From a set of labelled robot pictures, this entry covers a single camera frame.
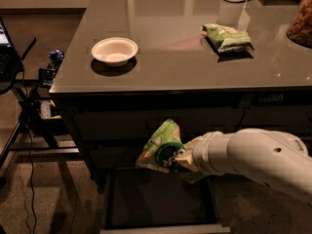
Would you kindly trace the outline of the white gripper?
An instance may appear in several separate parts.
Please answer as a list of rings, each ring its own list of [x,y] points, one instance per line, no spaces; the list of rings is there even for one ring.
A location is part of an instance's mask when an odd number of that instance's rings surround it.
[[[232,134],[222,132],[209,132],[197,136],[184,144],[185,149],[180,149],[175,160],[185,169],[192,172],[199,170],[209,176],[222,176],[232,174],[227,145]]]

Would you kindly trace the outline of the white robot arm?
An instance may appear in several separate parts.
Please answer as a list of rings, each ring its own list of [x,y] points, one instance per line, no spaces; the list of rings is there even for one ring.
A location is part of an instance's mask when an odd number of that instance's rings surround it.
[[[209,176],[245,176],[312,205],[312,157],[301,139],[289,133],[262,129],[210,132],[176,160],[184,168]]]

